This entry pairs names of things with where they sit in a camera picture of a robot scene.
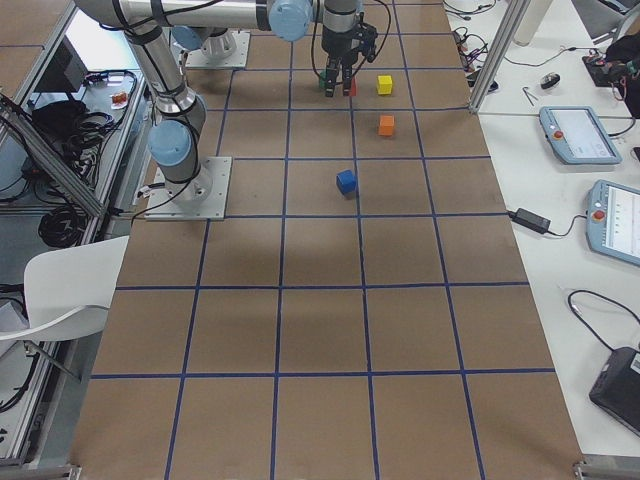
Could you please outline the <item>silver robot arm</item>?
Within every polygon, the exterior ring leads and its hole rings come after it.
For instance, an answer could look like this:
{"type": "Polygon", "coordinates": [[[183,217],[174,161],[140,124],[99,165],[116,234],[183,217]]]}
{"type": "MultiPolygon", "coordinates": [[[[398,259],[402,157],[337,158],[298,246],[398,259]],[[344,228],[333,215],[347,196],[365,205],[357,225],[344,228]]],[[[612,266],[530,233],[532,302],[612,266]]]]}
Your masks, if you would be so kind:
{"type": "Polygon", "coordinates": [[[184,79],[164,35],[185,27],[206,39],[228,28],[270,31],[288,42],[322,27],[327,55],[324,89],[348,95],[362,63],[375,61],[376,28],[358,1],[79,1],[77,7],[106,30],[122,32],[147,80],[159,123],[148,147],[164,176],[169,203],[191,207],[210,196],[214,180],[198,153],[206,108],[184,79]]]}

